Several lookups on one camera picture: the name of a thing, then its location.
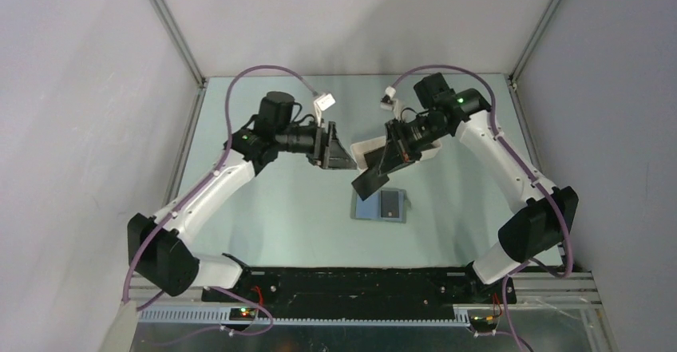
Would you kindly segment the white plastic bin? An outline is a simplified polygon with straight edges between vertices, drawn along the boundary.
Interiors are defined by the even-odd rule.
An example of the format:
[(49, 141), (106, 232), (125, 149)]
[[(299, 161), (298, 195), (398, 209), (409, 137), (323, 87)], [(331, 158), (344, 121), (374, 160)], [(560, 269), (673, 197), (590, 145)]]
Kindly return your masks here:
[[(380, 156), (376, 153), (386, 145), (386, 136), (378, 136), (373, 139), (356, 142), (350, 145), (350, 151), (357, 164), (360, 173), (365, 172), (371, 164), (377, 162)], [(417, 162), (434, 158), (442, 148), (440, 140), (435, 140), (422, 150), (422, 156)]]

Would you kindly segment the black credit card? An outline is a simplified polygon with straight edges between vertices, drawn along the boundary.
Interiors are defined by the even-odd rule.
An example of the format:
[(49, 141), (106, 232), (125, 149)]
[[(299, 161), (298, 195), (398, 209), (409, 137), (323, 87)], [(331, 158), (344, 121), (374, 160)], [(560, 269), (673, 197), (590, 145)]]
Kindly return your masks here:
[(379, 217), (382, 219), (400, 219), (401, 202), (399, 190), (381, 190), (379, 194)]
[(362, 172), (353, 180), (353, 189), (361, 200), (366, 200), (390, 180), (388, 175), (378, 176), (370, 172)]

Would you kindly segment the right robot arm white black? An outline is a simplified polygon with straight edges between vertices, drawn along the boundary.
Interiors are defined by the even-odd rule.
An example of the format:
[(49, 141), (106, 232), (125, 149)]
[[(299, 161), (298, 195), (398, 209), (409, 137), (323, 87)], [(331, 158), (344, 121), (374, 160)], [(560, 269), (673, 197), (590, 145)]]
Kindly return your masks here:
[(433, 158), (444, 136), (456, 138), (490, 171), (513, 217), (498, 231), (497, 242), (470, 265), (465, 294), (476, 303), (492, 297), (496, 282), (533, 263), (542, 251), (560, 244), (566, 260), (563, 276), (573, 261), (569, 236), (579, 197), (572, 187), (557, 187), (510, 144), (497, 122), (495, 93), (485, 98), (476, 89), (454, 91), (441, 73), (414, 85), (422, 111), (408, 121), (396, 98), (398, 83), (389, 85), (381, 99), (394, 114), (385, 123), (384, 136), (353, 143), (359, 176), (352, 185), (365, 200), (389, 180), (390, 174)]

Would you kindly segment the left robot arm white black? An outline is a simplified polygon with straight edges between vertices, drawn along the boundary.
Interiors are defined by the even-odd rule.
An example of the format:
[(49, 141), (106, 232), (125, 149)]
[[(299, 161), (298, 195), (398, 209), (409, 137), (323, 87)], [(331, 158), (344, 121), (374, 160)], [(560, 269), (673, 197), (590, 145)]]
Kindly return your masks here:
[(267, 93), (258, 113), (232, 134), (213, 166), (184, 195), (152, 216), (137, 213), (129, 220), (129, 263), (134, 272), (172, 297), (190, 287), (220, 287), (237, 302), (249, 297), (252, 280), (243, 274), (242, 263), (232, 256), (191, 251), (206, 222), (281, 152), (302, 154), (323, 170), (357, 168), (338, 139), (336, 124), (322, 119), (323, 112), (335, 104), (334, 97), (318, 95), (306, 124), (293, 121), (296, 104), (288, 93)]

